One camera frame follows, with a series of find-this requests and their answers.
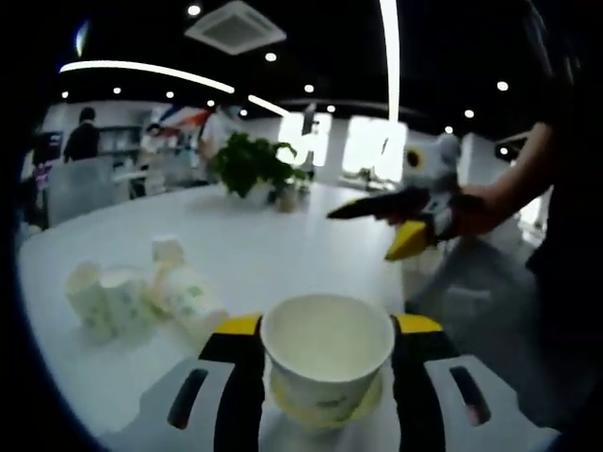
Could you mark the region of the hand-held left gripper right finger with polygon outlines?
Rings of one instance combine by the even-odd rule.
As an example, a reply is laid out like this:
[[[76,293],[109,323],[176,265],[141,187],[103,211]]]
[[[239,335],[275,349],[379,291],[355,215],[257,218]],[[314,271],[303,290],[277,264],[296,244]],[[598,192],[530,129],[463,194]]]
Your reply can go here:
[[[543,451],[558,437],[520,410],[516,391],[435,321],[392,315],[393,398],[402,451]]]

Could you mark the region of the person's right hand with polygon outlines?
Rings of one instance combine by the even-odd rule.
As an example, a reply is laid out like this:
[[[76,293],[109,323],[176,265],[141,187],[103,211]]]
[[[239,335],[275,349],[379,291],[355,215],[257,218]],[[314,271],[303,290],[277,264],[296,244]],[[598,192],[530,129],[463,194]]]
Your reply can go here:
[[[507,217],[504,199],[494,186],[463,186],[453,204],[451,235],[488,234]]]

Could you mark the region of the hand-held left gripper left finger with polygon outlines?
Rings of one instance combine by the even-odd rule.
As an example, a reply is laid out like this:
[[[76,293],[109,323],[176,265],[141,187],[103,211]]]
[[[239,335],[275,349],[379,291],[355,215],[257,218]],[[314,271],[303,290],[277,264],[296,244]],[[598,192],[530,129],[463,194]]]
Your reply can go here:
[[[262,315],[231,317],[198,357],[146,390],[139,413],[101,437],[106,451],[257,451],[265,401]]]

